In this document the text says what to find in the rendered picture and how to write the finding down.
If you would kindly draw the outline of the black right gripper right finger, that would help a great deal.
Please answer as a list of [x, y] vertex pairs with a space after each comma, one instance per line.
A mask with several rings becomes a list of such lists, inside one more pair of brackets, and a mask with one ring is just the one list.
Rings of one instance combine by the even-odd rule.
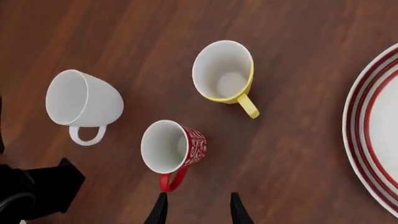
[[237, 192], [231, 194], [230, 210], [233, 224], [254, 224]]

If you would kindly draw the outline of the white plate with red rings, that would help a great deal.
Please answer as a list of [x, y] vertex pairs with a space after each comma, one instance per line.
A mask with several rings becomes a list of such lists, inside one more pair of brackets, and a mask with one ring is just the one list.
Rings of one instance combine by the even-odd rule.
[[343, 110], [342, 136], [358, 179], [398, 218], [398, 43], [356, 78]]

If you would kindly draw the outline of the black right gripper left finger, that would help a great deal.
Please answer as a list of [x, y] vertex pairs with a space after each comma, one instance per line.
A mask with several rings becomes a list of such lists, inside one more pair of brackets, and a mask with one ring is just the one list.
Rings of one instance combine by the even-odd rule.
[[165, 224], [167, 219], [167, 193], [161, 192], [144, 224]]

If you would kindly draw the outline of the yellow mug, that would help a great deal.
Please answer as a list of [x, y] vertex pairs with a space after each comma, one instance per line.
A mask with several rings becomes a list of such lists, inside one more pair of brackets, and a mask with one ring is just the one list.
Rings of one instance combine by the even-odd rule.
[[252, 119], [260, 115], [248, 97], [254, 80], [254, 60], [243, 44], [219, 40], [197, 55], [192, 80], [206, 99], [224, 104], [240, 104]]

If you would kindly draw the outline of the red patterned mug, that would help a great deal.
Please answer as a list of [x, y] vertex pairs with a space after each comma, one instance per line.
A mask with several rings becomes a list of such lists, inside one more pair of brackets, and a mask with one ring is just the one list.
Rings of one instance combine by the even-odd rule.
[[204, 135], [175, 121], [151, 124], [141, 139], [141, 156], [146, 166], [160, 174], [159, 187], [173, 192], [182, 183], [190, 166], [207, 153]]

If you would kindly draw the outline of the white mug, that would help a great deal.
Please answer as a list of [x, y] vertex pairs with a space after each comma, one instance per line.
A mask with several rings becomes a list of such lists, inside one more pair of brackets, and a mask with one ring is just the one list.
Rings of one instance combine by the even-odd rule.
[[[75, 143], [92, 146], [102, 140], [107, 126], [121, 117], [124, 102], [109, 83], [78, 70], [65, 70], [51, 81], [45, 107], [54, 123], [68, 126]], [[99, 130], [93, 139], [80, 139], [80, 128], [95, 127]]]

